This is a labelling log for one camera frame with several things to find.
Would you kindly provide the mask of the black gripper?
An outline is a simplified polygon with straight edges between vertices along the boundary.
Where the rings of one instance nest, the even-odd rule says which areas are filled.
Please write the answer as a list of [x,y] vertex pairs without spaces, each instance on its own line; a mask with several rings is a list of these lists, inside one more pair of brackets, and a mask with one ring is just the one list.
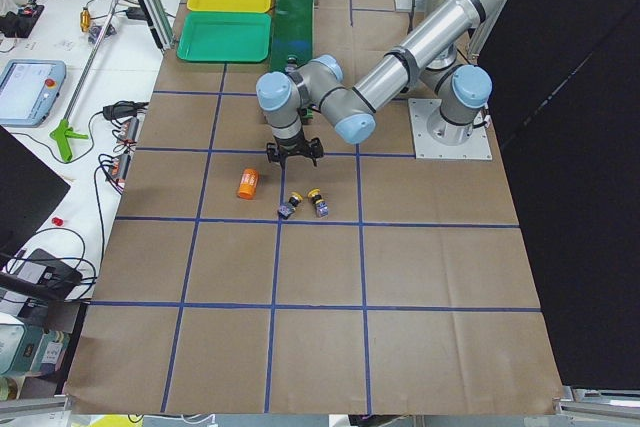
[[317,167],[317,160],[324,156],[324,148],[319,138],[288,139],[288,143],[276,138],[275,143],[266,144],[266,155],[270,163],[277,163],[282,170],[285,170],[286,160],[295,156],[311,159],[313,166]]

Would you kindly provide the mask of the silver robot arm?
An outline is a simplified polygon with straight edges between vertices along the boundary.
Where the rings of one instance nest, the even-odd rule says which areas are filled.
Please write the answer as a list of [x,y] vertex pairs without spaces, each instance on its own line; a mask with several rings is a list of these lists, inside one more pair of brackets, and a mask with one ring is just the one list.
[[465,142],[493,84],[483,68],[457,61],[455,43],[485,22],[502,1],[427,0],[421,23],[352,87],[343,85],[343,72],[331,55],[316,57],[289,73],[262,75],[256,92],[274,136],[266,146],[269,161],[284,166],[292,156],[323,156],[321,141],[304,135],[301,108],[315,106],[346,143],[360,144],[375,130],[376,113],[419,82],[441,99],[427,122],[430,136],[444,145]]

